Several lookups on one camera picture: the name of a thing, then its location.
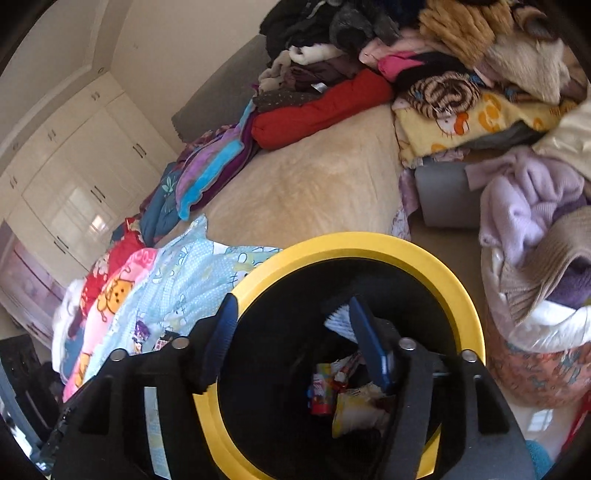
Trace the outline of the yellow white snack bag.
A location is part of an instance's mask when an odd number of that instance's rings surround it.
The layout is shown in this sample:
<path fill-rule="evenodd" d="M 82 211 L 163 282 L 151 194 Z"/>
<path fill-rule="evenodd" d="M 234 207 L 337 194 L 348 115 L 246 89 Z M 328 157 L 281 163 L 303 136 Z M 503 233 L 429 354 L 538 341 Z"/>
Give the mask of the yellow white snack bag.
<path fill-rule="evenodd" d="M 375 429 L 384 435 L 393 405 L 394 398 L 374 383 L 339 393 L 332 419 L 332 437 L 339 438 L 356 430 L 368 429 Z"/>

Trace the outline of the purple candy wrapper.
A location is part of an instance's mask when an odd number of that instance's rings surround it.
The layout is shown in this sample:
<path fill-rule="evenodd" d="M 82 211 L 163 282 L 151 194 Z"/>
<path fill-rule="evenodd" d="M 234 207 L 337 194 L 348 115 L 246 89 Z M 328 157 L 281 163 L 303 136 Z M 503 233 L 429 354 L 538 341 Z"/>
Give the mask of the purple candy wrapper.
<path fill-rule="evenodd" d="M 142 353 L 143 345 L 149 339 L 149 336 L 150 330 L 148 327 L 141 320 L 137 320 L 131 337 L 133 354 Z"/>

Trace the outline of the red cylindrical candy pack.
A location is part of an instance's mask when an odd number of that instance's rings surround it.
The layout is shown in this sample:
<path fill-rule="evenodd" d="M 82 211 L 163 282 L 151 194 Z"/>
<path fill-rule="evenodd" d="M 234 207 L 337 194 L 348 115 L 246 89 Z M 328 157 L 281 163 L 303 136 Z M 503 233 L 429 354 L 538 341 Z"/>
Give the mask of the red cylindrical candy pack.
<path fill-rule="evenodd" d="M 335 409 L 332 389 L 332 365 L 320 363 L 311 380 L 311 414 L 332 415 Z"/>

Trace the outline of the red snack wrapper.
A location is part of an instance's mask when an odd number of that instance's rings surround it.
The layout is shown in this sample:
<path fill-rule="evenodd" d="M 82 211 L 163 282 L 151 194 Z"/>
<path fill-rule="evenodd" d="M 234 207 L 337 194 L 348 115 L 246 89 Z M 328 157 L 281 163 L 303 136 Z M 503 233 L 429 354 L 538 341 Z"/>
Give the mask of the red snack wrapper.
<path fill-rule="evenodd" d="M 349 379 L 355 374 L 356 369 L 363 362 L 363 355 L 360 351 L 336 361 L 332 366 L 332 388 L 341 392 L 348 387 Z"/>

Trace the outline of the white foam net sleeve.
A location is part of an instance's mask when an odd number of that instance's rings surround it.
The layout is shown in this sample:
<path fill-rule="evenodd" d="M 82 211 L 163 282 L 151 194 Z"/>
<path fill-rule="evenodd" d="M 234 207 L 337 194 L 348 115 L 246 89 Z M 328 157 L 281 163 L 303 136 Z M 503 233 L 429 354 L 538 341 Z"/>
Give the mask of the white foam net sleeve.
<path fill-rule="evenodd" d="M 325 328 L 328 328 L 330 331 L 350 342 L 358 343 L 356 341 L 356 334 L 353 330 L 351 318 L 349 318 L 348 305 L 342 305 L 335 310 L 335 312 L 332 312 L 328 319 L 325 320 Z"/>

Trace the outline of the white garment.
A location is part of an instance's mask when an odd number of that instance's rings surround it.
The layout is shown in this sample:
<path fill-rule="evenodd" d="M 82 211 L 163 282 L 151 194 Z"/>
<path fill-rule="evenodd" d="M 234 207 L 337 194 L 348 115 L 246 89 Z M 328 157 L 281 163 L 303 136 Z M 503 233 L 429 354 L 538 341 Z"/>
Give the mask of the white garment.
<path fill-rule="evenodd" d="M 56 308 L 52 319 L 51 363 L 56 373 L 60 372 L 61 363 L 65 358 L 65 342 L 76 333 L 81 322 L 82 313 L 80 300 L 83 282 L 73 281 L 64 294 L 61 304 Z"/>

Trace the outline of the pink cartoon bear blanket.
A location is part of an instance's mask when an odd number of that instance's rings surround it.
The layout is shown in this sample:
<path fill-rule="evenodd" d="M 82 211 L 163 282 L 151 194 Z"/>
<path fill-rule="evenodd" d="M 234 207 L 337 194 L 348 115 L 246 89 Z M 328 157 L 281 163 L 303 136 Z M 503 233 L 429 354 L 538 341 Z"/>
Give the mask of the pink cartoon bear blanket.
<path fill-rule="evenodd" d="M 143 248 L 134 252 L 102 287 L 87 315 L 82 347 L 64 387 L 63 402 L 67 402 L 82 387 L 84 381 L 90 378 L 90 360 L 134 286 L 152 269 L 157 253 L 155 248 Z"/>

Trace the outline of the light blue Hello Kitty blanket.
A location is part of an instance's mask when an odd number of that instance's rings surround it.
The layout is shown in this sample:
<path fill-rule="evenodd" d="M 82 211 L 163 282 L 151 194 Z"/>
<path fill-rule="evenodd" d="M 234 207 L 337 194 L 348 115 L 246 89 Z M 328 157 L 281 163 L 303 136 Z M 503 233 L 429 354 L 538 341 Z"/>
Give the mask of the light blue Hello Kitty blanket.
<path fill-rule="evenodd" d="M 116 349 L 137 355 L 132 353 L 131 340 L 137 320 L 150 330 L 141 354 L 157 351 L 171 339 L 188 335 L 199 320 L 211 317 L 226 294 L 280 252 L 271 246 L 228 246 L 212 241 L 207 238 L 207 227 L 207 217 L 201 215 L 158 249 L 152 269 L 134 286 L 90 360 L 90 378 Z"/>

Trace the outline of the red floral quilt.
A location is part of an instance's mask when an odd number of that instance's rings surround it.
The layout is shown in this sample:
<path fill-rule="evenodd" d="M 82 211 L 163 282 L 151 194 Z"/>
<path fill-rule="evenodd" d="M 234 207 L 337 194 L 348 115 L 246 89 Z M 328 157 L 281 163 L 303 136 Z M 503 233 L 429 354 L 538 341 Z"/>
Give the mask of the red floral quilt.
<path fill-rule="evenodd" d="M 145 244 L 139 228 L 139 220 L 126 218 L 116 231 L 117 239 L 101 255 L 85 277 L 80 298 L 82 318 L 86 319 L 90 308 L 110 277 L 127 261 L 128 257 L 142 249 Z"/>

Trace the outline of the blue leaf pattern quilt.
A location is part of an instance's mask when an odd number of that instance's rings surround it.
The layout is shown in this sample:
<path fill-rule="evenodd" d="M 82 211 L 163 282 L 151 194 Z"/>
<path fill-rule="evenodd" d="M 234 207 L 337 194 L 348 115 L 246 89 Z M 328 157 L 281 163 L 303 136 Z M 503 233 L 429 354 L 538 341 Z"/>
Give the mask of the blue leaf pattern quilt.
<path fill-rule="evenodd" d="M 138 212 L 126 218 L 112 233 L 110 242 L 123 238 L 126 229 L 138 228 L 143 243 L 153 247 L 179 222 L 175 188 L 184 167 L 184 162 L 169 163 L 164 169 L 155 189 L 143 200 Z"/>

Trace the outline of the beige bed sheet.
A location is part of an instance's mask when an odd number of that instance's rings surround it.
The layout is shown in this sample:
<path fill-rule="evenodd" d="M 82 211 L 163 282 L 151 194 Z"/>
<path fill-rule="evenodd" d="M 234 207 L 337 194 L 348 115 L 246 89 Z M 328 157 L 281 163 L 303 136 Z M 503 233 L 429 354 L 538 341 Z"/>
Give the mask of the beige bed sheet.
<path fill-rule="evenodd" d="M 281 249 L 344 231 L 389 234 L 401 210 L 393 110 L 380 105 L 252 158 L 204 208 L 206 235 Z"/>

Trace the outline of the white glossy wardrobe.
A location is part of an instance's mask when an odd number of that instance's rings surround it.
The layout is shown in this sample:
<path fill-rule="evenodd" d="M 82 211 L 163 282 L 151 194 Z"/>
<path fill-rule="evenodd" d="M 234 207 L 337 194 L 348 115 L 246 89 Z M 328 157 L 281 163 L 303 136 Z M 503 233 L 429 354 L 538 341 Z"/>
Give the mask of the white glossy wardrobe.
<path fill-rule="evenodd" d="M 111 74 L 66 101 L 1 176 L 1 219 L 62 285 L 82 277 L 175 154 Z"/>

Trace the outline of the yellow cartoon blanket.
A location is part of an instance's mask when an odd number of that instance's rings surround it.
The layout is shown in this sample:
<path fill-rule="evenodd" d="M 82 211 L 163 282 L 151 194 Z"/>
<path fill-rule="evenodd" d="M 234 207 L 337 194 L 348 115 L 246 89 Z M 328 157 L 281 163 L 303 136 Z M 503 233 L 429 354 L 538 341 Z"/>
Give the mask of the yellow cartoon blanket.
<path fill-rule="evenodd" d="M 558 106 L 539 102 L 512 103 L 499 94 L 487 92 L 472 109 L 444 119 L 425 117 L 403 98 L 394 102 L 392 110 L 401 163 L 414 169 L 426 156 L 506 132 L 519 122 L 536 132 L 547 132 L 576 107 L 569 99 Z"/>

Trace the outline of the grey headboard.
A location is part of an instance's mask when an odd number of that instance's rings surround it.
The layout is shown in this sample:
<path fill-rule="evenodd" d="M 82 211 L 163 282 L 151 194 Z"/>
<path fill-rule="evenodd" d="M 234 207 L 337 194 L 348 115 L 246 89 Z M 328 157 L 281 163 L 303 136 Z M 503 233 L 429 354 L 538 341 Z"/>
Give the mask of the grey headboard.
<path fill-rule="evenodd" d="M 205 131 L 235 124 L 269 62 L 265 36 L 256 35 L 246 42 L 171 117 L 180 141 L 190 143 Z"/>

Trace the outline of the pile of dark clothes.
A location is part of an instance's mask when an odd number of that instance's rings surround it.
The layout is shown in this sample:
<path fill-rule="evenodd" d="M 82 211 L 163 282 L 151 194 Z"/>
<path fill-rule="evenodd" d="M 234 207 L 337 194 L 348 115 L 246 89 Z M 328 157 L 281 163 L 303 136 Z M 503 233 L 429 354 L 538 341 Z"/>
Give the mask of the pile of dark clothes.
<path fill-rule="evenodd" d="M 590 87 L 532 1 L 280 1 L 259 33 L 270 57 L 256 83 L 260 111 L 317 100 L 363 70 L 432 119 L 470 109 L 483 90 L 558 105 Z"/>

